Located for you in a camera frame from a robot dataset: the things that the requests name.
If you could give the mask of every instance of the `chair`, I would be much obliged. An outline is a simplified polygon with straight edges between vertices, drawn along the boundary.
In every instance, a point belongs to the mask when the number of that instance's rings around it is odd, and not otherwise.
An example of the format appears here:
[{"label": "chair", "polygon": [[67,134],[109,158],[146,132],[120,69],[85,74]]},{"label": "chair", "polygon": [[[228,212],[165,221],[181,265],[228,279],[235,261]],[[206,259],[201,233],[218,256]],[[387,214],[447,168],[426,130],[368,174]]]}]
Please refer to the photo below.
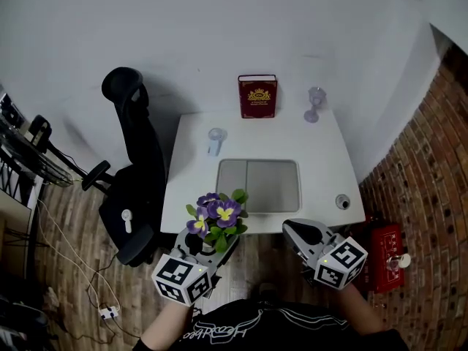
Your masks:
[{"label": "chair", "polygon": [[[128,67],[114,69],[102,82],[102,93],[116,108],[132,164],[112,177],[106,173],[109,163],[103,161],[83,179],[82,187],[86,191],[96,186],[107,195],[99,215],[119,250],[119,261],[135,267],[150,260],[158,246],[172,247],[170,237],[160,233],[167,180],[164,158],[148,120],[148,93],[141,73]],[[133,215],[130,234],[121,217],[125,209]]]}]

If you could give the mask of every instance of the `flower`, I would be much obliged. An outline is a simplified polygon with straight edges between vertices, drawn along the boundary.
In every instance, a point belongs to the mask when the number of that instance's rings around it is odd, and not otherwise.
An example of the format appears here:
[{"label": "flower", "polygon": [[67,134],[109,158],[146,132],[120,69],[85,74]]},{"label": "flower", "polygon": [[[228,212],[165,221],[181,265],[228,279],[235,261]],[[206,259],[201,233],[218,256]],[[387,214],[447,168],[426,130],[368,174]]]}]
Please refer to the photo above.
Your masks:
[{"label": "flower", "polygon": [[233,226],[241,211],[241,205],[235,200],[227,200],[225,202],[215,200],[208,204],[208,215],[212,219],[218,219],[216,224],[223,229]]},{"label": "flower", "polygon": [[215,192],[209,192],[206,196],[200,196],[197,200],[198,206],[203,206],[206,203],[212,202],[214,200],[219,200],[219,195]]},{"label": "flower", "polygon": [[197,208],[197,219],[191,219],[187,221],[187,229],[190,234],[199,234],[201,238],[206,237],[208,234],[208,224],[206,219],[208,218],[208,212],[204,207]]}]

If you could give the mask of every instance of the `human arm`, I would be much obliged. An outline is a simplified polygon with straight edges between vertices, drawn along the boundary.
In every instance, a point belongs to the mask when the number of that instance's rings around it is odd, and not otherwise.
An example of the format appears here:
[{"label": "human arm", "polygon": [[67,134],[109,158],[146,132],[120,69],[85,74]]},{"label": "human arm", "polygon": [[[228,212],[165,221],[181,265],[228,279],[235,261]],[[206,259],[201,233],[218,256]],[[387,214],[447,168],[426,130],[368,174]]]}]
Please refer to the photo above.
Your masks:
[{"label": "human arm", "polygon": [[356,289],[348,284],[343,290],[329,289],[328,297],[333,308],[343,316],[360,335],[384,331],[383,322],[374,309]]},{"label": "human arm", "polygon": [[192,318],[192,311],[192,307],[170,301],[143,333],[142,343],[150,350],[168,350],[184,333],[187,323]]}]

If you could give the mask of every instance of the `potted plant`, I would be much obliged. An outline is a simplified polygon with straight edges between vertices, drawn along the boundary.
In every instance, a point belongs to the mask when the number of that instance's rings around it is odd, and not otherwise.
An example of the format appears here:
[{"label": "potted plant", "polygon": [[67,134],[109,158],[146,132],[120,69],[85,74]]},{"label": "potted plant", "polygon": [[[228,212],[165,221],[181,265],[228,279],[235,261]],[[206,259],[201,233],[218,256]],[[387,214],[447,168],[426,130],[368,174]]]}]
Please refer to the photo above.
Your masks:
[{"label": "potted plant", "polygon": [[247,230],[244,219],[249,215],[242,209],[242,204],[248,198],[242,189],[234,190],[231,197],[213,192],[200,196],[197,208],[186,205],[189,214],[195,218],[186,224],[189,233],[198,234],[208,248],[225,252],[230,235],[239,235]]}]

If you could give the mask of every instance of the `book cover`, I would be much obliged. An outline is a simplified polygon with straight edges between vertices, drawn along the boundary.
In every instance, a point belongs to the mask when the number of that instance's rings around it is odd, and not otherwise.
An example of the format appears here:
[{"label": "book cover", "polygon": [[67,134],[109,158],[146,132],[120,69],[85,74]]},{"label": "book cover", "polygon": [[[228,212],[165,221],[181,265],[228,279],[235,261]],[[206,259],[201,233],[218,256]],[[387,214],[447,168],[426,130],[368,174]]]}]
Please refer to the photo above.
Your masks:
[{"label": "book cover", "polygon": [[275,75],[240,75],[238,78],[242,118],[273,118],[278,81]]}]

